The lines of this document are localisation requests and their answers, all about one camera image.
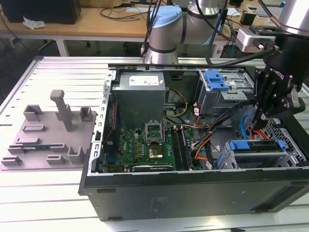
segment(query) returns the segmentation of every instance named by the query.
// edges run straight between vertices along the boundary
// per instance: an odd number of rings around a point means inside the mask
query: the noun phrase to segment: wooden desk
[[[238,11],[243,11],[247,5],[259,6],[255,1],[245,0],[238,8]],[[133,15],[136,13],[128,13],[126,11],[115,13],[112,12],[113,17],[122,17]],[[81,16],[74,25],[64,25],[47,23],[46,28],[31,30],[25,27],[22,23],[9,23],[6,17],[3,17],[7,26],[21,39],[49,39],[55,40],[60,51],[61,56],[68,56],[68,49],[66,40],[85,40],[85,41],[123,41],[123,42],[142,42],[146,34],[146,20],[141,15],[136,16],[139,20],[123,22],[114,21],[102,17],[98,8],[82,8]],[[234,21],[239,22],[241,16],[229,17]],[[261,25],[266,19],[256,18],[254,25]],[[230,36],[230,29],[226,25],[223,33]],[[14,38],[14,36],[7,30],[3,22],[0,22],[0,37]],[[223,45],[224,38],[218,36],[216,43]]]

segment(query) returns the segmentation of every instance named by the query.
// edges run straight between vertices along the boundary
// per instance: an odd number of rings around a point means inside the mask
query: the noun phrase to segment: green circuit board
[[[160,135],[160,131],[150,136],[155,137]],[[175,166],[172,142],[171,142],[170,129],[165,130],[165,142],[162,145],[156,145],[160,147],[160,151],[156,151],[157,155],[162,153],[161,158],[150,158],[150,149],[153,149],[152,145],[147,145],[145,129],[136,131],[136,129],[122,129],[120,135],[120,154],[117,156],[117,164],[131,165],[131,164],[143,164],[143,165],[170,165]]]

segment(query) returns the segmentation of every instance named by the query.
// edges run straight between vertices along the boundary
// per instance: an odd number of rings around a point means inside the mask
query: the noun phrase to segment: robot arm
[[[309,75],[309,1],[287,1],[276,24],[281,30],[240,29],[236,40],[244,52],[257,52],[262,44],[277,47],[264,57],[266,68],[255,73],[257,110],[253,120],[257,120],[257,124],[260,119],[282,118],[305,110],[297,93]]]
[[[214,25],[218,18],[217,0],[198,0],[205,17]],[[195,1],[182,13],[177,6],[161,6],[149,36],[149,49],[144,59],[147,64],[177,64],[179,44],[203,45],[212,29],[198,12]]]

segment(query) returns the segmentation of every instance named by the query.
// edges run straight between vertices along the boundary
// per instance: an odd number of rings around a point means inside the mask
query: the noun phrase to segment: black cable
[[[203,17],[203,19],[205,20],[205,22],[211,27],[211,29],[213,29],[214,31],[213,32],[216,32],[215,34],[219,34],[221,35],[223,38],[225,38],[226,40],[229,40],[229,41],[232,41],[232,42],[235,42],[235,40],[231,40],[230,38],[228,38],[226,35],[222,34],[220,31],[218,31],[218,27],[215,29],[215,27],[211,24],[211,22],[206,18],[206,16],[203,14],[200,6],[199,6],[199,3],[198,3],[198,0],[195,0],[195,3],[197,5],[197,9],[198,9],[198,12],[200,13],[200,15]],[[221,15],[224,11],[224,9],[226,8],[226,4],[224,5],[223,9],[221,10]]]
[[[261,7],[263,8],[263,10],[266,12],[266,14],[272,18],[274,15],[269,11],[269,9],[265,6],[265,4],[263,3],[262,0],[258,0],[259,4],[261,5]]]
[[[155,4],[154,4],[155,6],[154,6],[154,9],[153,9],[153,15],[150,18],[150,9],[151,9],[151,4],[152,4],[152,0],[150,0],[150,5],[149,5],[149,8],[148,8],[148,16],[147,16],[147,18],[148,18],[148,21],[147,21],[147,31],[146,31],[146,35],[145,35],[145,39],[144,39],[143,45],[141,47],[141,53],[140,53],[141,57],[145,53],[145,46],[146,46],[147,40],[148,40],[148,38],[150,36],[153,23],[155,21],[155,17],[156,17],[156,13],[157,13],[157,11],[155,12],[155,10],[156,10],[156,7],[157,7],[157,3],[158,3],[158,0],[155,1]]]
[[[234,20],[232,20],[232,19],[227,18],[227,21],[232,21],[233,23],[236,23],[236,24],[240,25],[241,27],[243,27],[242,24],[240,24],[240,23],[238,23],[238,22],[236,22],[236,21],[234,21]]]
[[[230,31],[231,31],[231,36],[230,36],[230,38],[232,39],[232,37],[234,37],[233,28],[232,28],[232,26],[231,26],[229,23],[225,23],[225,24],[227,24],[227,25],[230,27]],[[226,52],[226,50],[227,50],[227,48],[228,48],[230,42],[231,42],[231,41],[228,41],[228,42],[226,43],[225,47],[224,47],[223,50],[222,50],[222,53],[221,53],[221,56],[220,56],[220,57],[222,57],[222,55],[224,54],[224,52]]]
[[[21,42],[21,40],[14,34],[14,32],[11,31],[11,29],[9,29],[8,25],[6,25],[5,21],[3,20],[3,17],[1,15],[2,13],[2,9],[0,10],[0,18],[2,20],[2,22],[4,23],[5,27],[8,29],[8,31],[25,47],[25,49],[33,56],[33,53],[27,48],[26,45],[24,45],[23,42]]]
[[[194,151],[197,150],[199,148],[198,145],[203,144],[207,139],[209,139],[209,137],[212,136],[215,129],[217,129],[223,122],[231,118],[239,108],[246,106],[246,105],[255,104],[255,103],[256,103],[256,99],[240,102],[234,105],[232,108],[228,109],[222,115],[220,115],[208,128],[207,135],[203,137],[202,139],[200,139],[197,143],[195,143],[195,148],[193,150]]]
[[[138,13],[138,14],[123,16],[123,17],[110,17],[110,16],[105,15],[105,14],[102,13],[103,11],[105,11],[105,10],[107,10],[107,9],[110,9],[110,8],[104,8],[104,9],[102,9],[102,10],[100,11],[101,16],[103,16],[103,17],[105,17],[105,18],[109,18],[109,19],[114,19],[114,20],[117,20],[117,19],[130,19],[130,18],[132,18],[132,17],[134,17],[134,16],[142,15],[142,14],[147,13],[147,12],[141,12],[141,13]]]

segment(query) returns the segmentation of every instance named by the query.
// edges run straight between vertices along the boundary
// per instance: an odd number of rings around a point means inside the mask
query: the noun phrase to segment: aluminum extrusion table
[[[214,59],[222,62],[227,59]],[[104,76],[108,64],[135,63],[140,58],[44,58],[31,63],[7,99],[0,106],[0,157],[14,139],[24,121],[27,104],[39,104],[42,110],[54,111],[50,90],[65,91],[65,101],[72,110],[100,105]],[[180,64],[206,64],[204,59],[180,58]],[[262,60],[247,64],[263,67]],[[302,97],[309,104],[308,88]],[[303,127],[309,120],[307,110],[296,115]],[[309,194],[278,213],[227,215],[134,221],[101,222],[86,196],[77,191],[82,170],[0,172],[0,230],[1,231],[246,231],[305,232],[309,227]]]

